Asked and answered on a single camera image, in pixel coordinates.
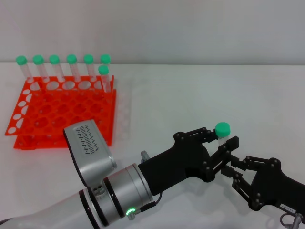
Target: test tube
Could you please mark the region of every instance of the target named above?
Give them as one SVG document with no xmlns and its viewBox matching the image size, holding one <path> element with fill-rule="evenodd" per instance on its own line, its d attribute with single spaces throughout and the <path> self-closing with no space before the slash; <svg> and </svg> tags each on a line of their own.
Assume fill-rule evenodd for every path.
<svg viewBox="0 0 305 229">
<path fill-rule="evenodd" d="M 218 136 L 219 146 L 225 144 L 231 133 L 230 125 L 227 123 L 218 123 L 215 127 L 215 131 Z"/>
<path fill-rule="evenodd" d="M 109 65 L 110 65 L 110 61 L 111 61 L 110 55 L 108 55 L 108 54 L 103 54 L 103 55 L 101 56 L 101 63 L 107 65 L 108 68 L 109 68 Z"/>
<path fill-rule="evenodd" d="M 20 66 L 22 73 L 25 77 L 25 80 L 28 83 L 32 83 L 34 82 L 34 78 L 29 70 L 29 66 L 28 66 L 28 60 L 25 56 L 19 56 L 16 58 L 16 62 L 17 64 Z"/>
<path fill-rule="evenodd" d="M 111 87 L 110 87 L 110 79 L 109 79 L 109 69 L 106 65 L 101 65 L 99 67 L 99 73 L 101 74 L 101 78 L 102 78 L 102 85 L 103 85 L 103 89 L 104 92 L 108 93 L 111 91 Z"/>
<path fill-rule="evenodd" d="M 93 56 L 88 54 L 88 55 L 84 55 L 84 62 L 87 66 L 87 70 L 88 70 L 88 75 L 90 76 L 90 80 L 91 82 L 96 81 L 96 74 L 95 74 L 95 70 L 94 70 L 94 65 L 93 65 Z"/>
<path fill-rule="evenodd" d="M 44 59 L 41 55 L 36 55 L 33 58 L 34 64 L 36 64 L 40 77 L 44 83 L 50 81 L 46 67 L 44 66 Z"/>
<path fill-rule="evenodd" d="M 61 61 L 58 55 L 52 55 L 49 57 L 49 61 L 53 66 L 55 74 L 57 76 L 58 82 L 64 82 L 65 78 L 63 76 L 62 68 L 61 68 Z"/>
<path fill-rule="evenodd" d="M 80 75 L 80 72 L 78 70 L 77 63 L 76 63 L 77 62 L 76 55 L 73 55 L 73 54 L 68 55 L 67 62 L 70 65 L 70 69 L 71 69 L 72 75 L 74 76 L 74 80 L 76 82 L 81 81 L 81 75 Z"/>
</svg>

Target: white table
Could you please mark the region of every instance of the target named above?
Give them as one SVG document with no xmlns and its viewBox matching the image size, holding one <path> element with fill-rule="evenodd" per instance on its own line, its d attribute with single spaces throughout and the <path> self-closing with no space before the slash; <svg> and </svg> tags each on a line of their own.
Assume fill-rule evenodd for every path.
<svg viewBox="0 0 305 229">
<path fill-rule="evenodd" d="M 111 73 L 119 93 L 111 147 L 117 170 L 138 164 L 142 150 L 150 156 L 167 150 L 178 131 L 224 121 L 240 139 L 234 155 L 276 157 L 286 175 L 305 183 L 304 66 L 113 65 Z M 4 132 L 24 79 L 16 64 L 1 63 L 0 80 L 0 219 L 6 219 L 42 210 L 83 185 L 68 149 L 13 149 L 15 138 Z M 216 143 L 206 146 L 216 150 Z M 251 182 L 254 173 L 243 173 Z M 157 207 L 108 228 L 283 229 L 283 211 L 251 211 L 231 184 L 221 174 L 209 184 L 190 178 L 165 191 Z"/>
</svg>

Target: clear plastic tube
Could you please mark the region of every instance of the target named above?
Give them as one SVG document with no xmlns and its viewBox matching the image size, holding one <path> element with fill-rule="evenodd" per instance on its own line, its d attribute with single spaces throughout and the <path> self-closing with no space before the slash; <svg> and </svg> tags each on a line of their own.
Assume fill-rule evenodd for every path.
<svg viewBox="0 0 305 229">
<path fill-rule="evenodd" d="M 26 81 L 27 81 L 28 83 L 34 82 L 34 78 L 33 78 L 32 74 L 31 74 L 31 72 L 30 72 L 30 69 L 29 69 L 28 64 L 26 63 L 26 64 L 24 64 L 24 65 L 20 65 L 20 68 L 21 68 L 21 70 L 22 70 L 22 73 L 23 73 L 23 75 L 24 75 Z"/>
<path fill-rule="evenodd" d="M 103 84 L 103 88 L 104 88 L 104 91 L 106 93 L 110 92 L 111 91 L 111 87 L 110 87 L 110 78 L 109 78 L 109 75 L 101 75 L 101 78 L 102 78 L 102 84 Z"/>
<path fill-rule="evenodd" d="M 231 128 L 228 123 L 218 123 L 215 127 L 216 135 L 218 136 L 218 145 L 221 146 L 230 138 Z"/>
<path fill-rule="evenodd" d="M 227 142 L 227 140 L 229 140 L 229 136 L 219 138 L 218 145 L 221 146 L 221 145 L 225 144 Z"/>
<path fill-rule="evenodd" d="M 71 69 L 72 75 L 74 76 L 74 80 L 76 82 L 81 81 L 81 75 L 80 75 L 80 72 L 78 70 L 77 64 L 76 63 L 70 64 L 70 69 Z"/>
<path fill-rule="evenodd" d="M 53 69 L 55 71 L 55 74 L 57 76 L 58 82 L 64 82 L 65 78 L 63 76 L 63 72 L 62 72 L 62 68 L 61 68 L 61 64 L 53 64 Z"/>
<path fill-rule="evenodd" d="M 90 81 L 95 82 L 96 81 L 96 74 L 94 70 L 94 65 L 93 64 L 87 64 L 87 70 L 88 70 L 88 75 L 90 76 Z"/>
<path fill-rule="evenodd" d="M 42 81 L 44 83 L 47 83 L 48 81 L 50 81 L 48 73 L 47 73 L 47 70 L 46 70 L 46 67 L 44 66 L 43 63 L 42 64 L 38 64 L 37 65 L 37 69 L 38 69 L 39 75 L 42 78 Z"/>
</svg>

